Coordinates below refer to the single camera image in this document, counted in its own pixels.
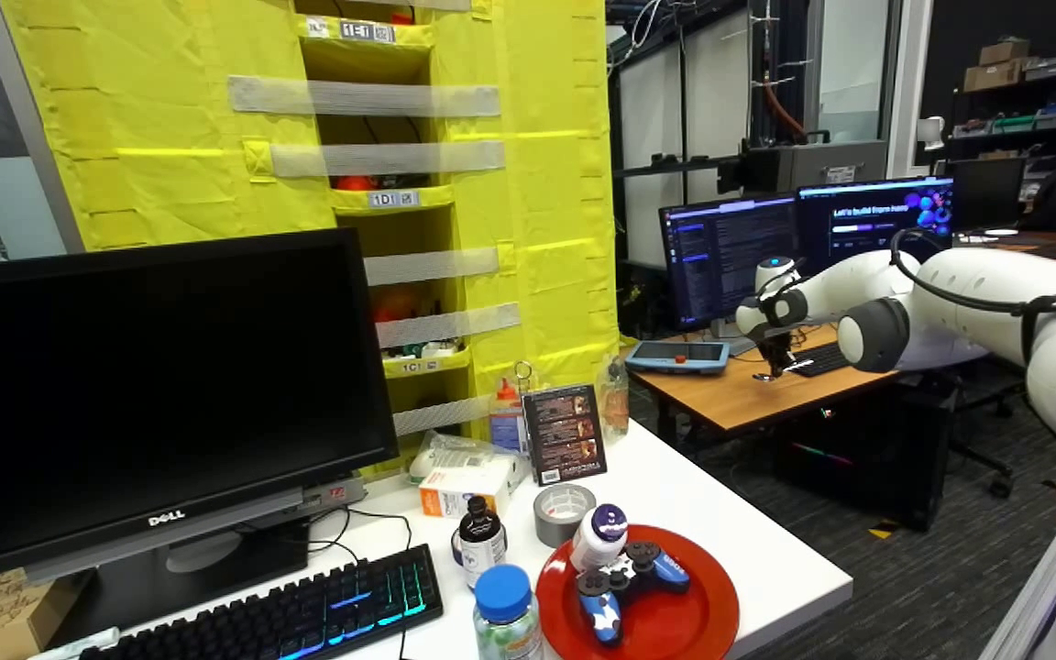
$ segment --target computer monitor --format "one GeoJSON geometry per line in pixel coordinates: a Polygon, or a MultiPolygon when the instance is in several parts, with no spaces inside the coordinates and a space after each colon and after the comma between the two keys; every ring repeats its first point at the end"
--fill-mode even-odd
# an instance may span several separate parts
{"type": "Polygon", "coordinates": [[[896,231],[919,226],[926,243],[902,250],[919,261],[954,238],[954,180],[869,180],[794,191],[798,272],[816,275],[865,250],[887,250],[896,231]]]}
{"type": "Polygon", "coordinates": [[[88,568],[95,622],[305,568],[310,496],[393,454],[352,231],[0,264],[0,573],[88,568]]]}
{"type": "Polygon", "coordinates": [[[728,319],[756,294],[756,264],[794,254],[793,198],[727,198],[660,209],[674,322],[728,319]]]}
{"type": "Polygon", "coordinates": [[[959,156],[945,160],[945,176],[958,182],[958,226],[1018,226],[1028,156],[959,156]]]}

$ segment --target monitor stand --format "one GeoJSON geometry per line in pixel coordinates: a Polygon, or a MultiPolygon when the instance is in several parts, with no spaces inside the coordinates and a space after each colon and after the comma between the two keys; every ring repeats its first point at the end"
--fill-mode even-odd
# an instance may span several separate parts
{"type": "Polygon", "coordinates": [[[85,573],[52,644],[126,629],[307,564],[307,515],[253,521],[85,573]]]}

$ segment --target white bottle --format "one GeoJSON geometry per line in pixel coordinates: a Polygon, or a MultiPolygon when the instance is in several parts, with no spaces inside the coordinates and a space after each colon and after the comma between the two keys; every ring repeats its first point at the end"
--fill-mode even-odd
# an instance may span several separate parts
{"type": "Polygon", "coordinates": [[[611,568],[628,545],[628,512],[615,501],[597,501],[572,530],[572,568],[611,568]]]}

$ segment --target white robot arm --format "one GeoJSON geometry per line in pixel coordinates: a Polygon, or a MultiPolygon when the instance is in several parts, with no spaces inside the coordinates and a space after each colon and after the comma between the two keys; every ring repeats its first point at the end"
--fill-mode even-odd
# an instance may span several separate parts
{"type": "MultiPolygon", "coordinates": [[[[1024,366],[1028,400],[1056,431],[1056,261],[958,244],[918,264],[877,250],[780,283],[739,304],[745,332],[835,319],[838,350],[865,370],[930,370],[991,350],[1024,366]]],[[[1034,657],[1056,660],[1056,619],[1034,657]]]]}

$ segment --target white desk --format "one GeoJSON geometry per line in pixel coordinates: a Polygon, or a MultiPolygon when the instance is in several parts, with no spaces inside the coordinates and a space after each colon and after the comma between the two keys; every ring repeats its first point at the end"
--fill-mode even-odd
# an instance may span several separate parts
{"type": "MultiPolygon", "coordinates": [[[[855,578],[838,573],[831,559],[813,553],[805,543],[789,534],[765,512],[747,504],[739,496],[721,486],[701,465],[684,460],[663,438],[656,438],[646,424],[629,422],[622,438],[608,443],[608,474],[580,481],[602,501],[619,501],[629,521],[677,530],[701,543],[714,559],[728,573],[739,596],[739,633],[732,657],[745,657],[811,619],[835,608],[855,594],[855,578]]],[[[552,553],[534,540],[531,524],[531,475],[514,492],[503,524],[509,530],[514,564],[534,573],[552,553]]],[[[474,644],[474,594],[463,584],[463,568],[452,559],[452,530],[454,521],[424,515],[413,498],[409,481],[381,481],[370,486],[365,501],[357,509],[370,512],[402,512],[413,528],[413,543],[430,543],[435,559],[435,578],[443,590],[443,614],[406,633],[406,657],[413,660],[470,660],[474,644]]],[[[336,534],[344,512],[325,515],[310,528],[310,534],[336,534]]],[[[396,553],[406,543],[406,528],[398,521],[381,515],[352,515],[344,543],[359,556],[396,553]]],[[[310,556],[307,573],[344,564],[344,548],[325,548],[310,556]]],[[[393,660],[398,647],[398,633],[375,640],[352,660],[393,660]]]]}

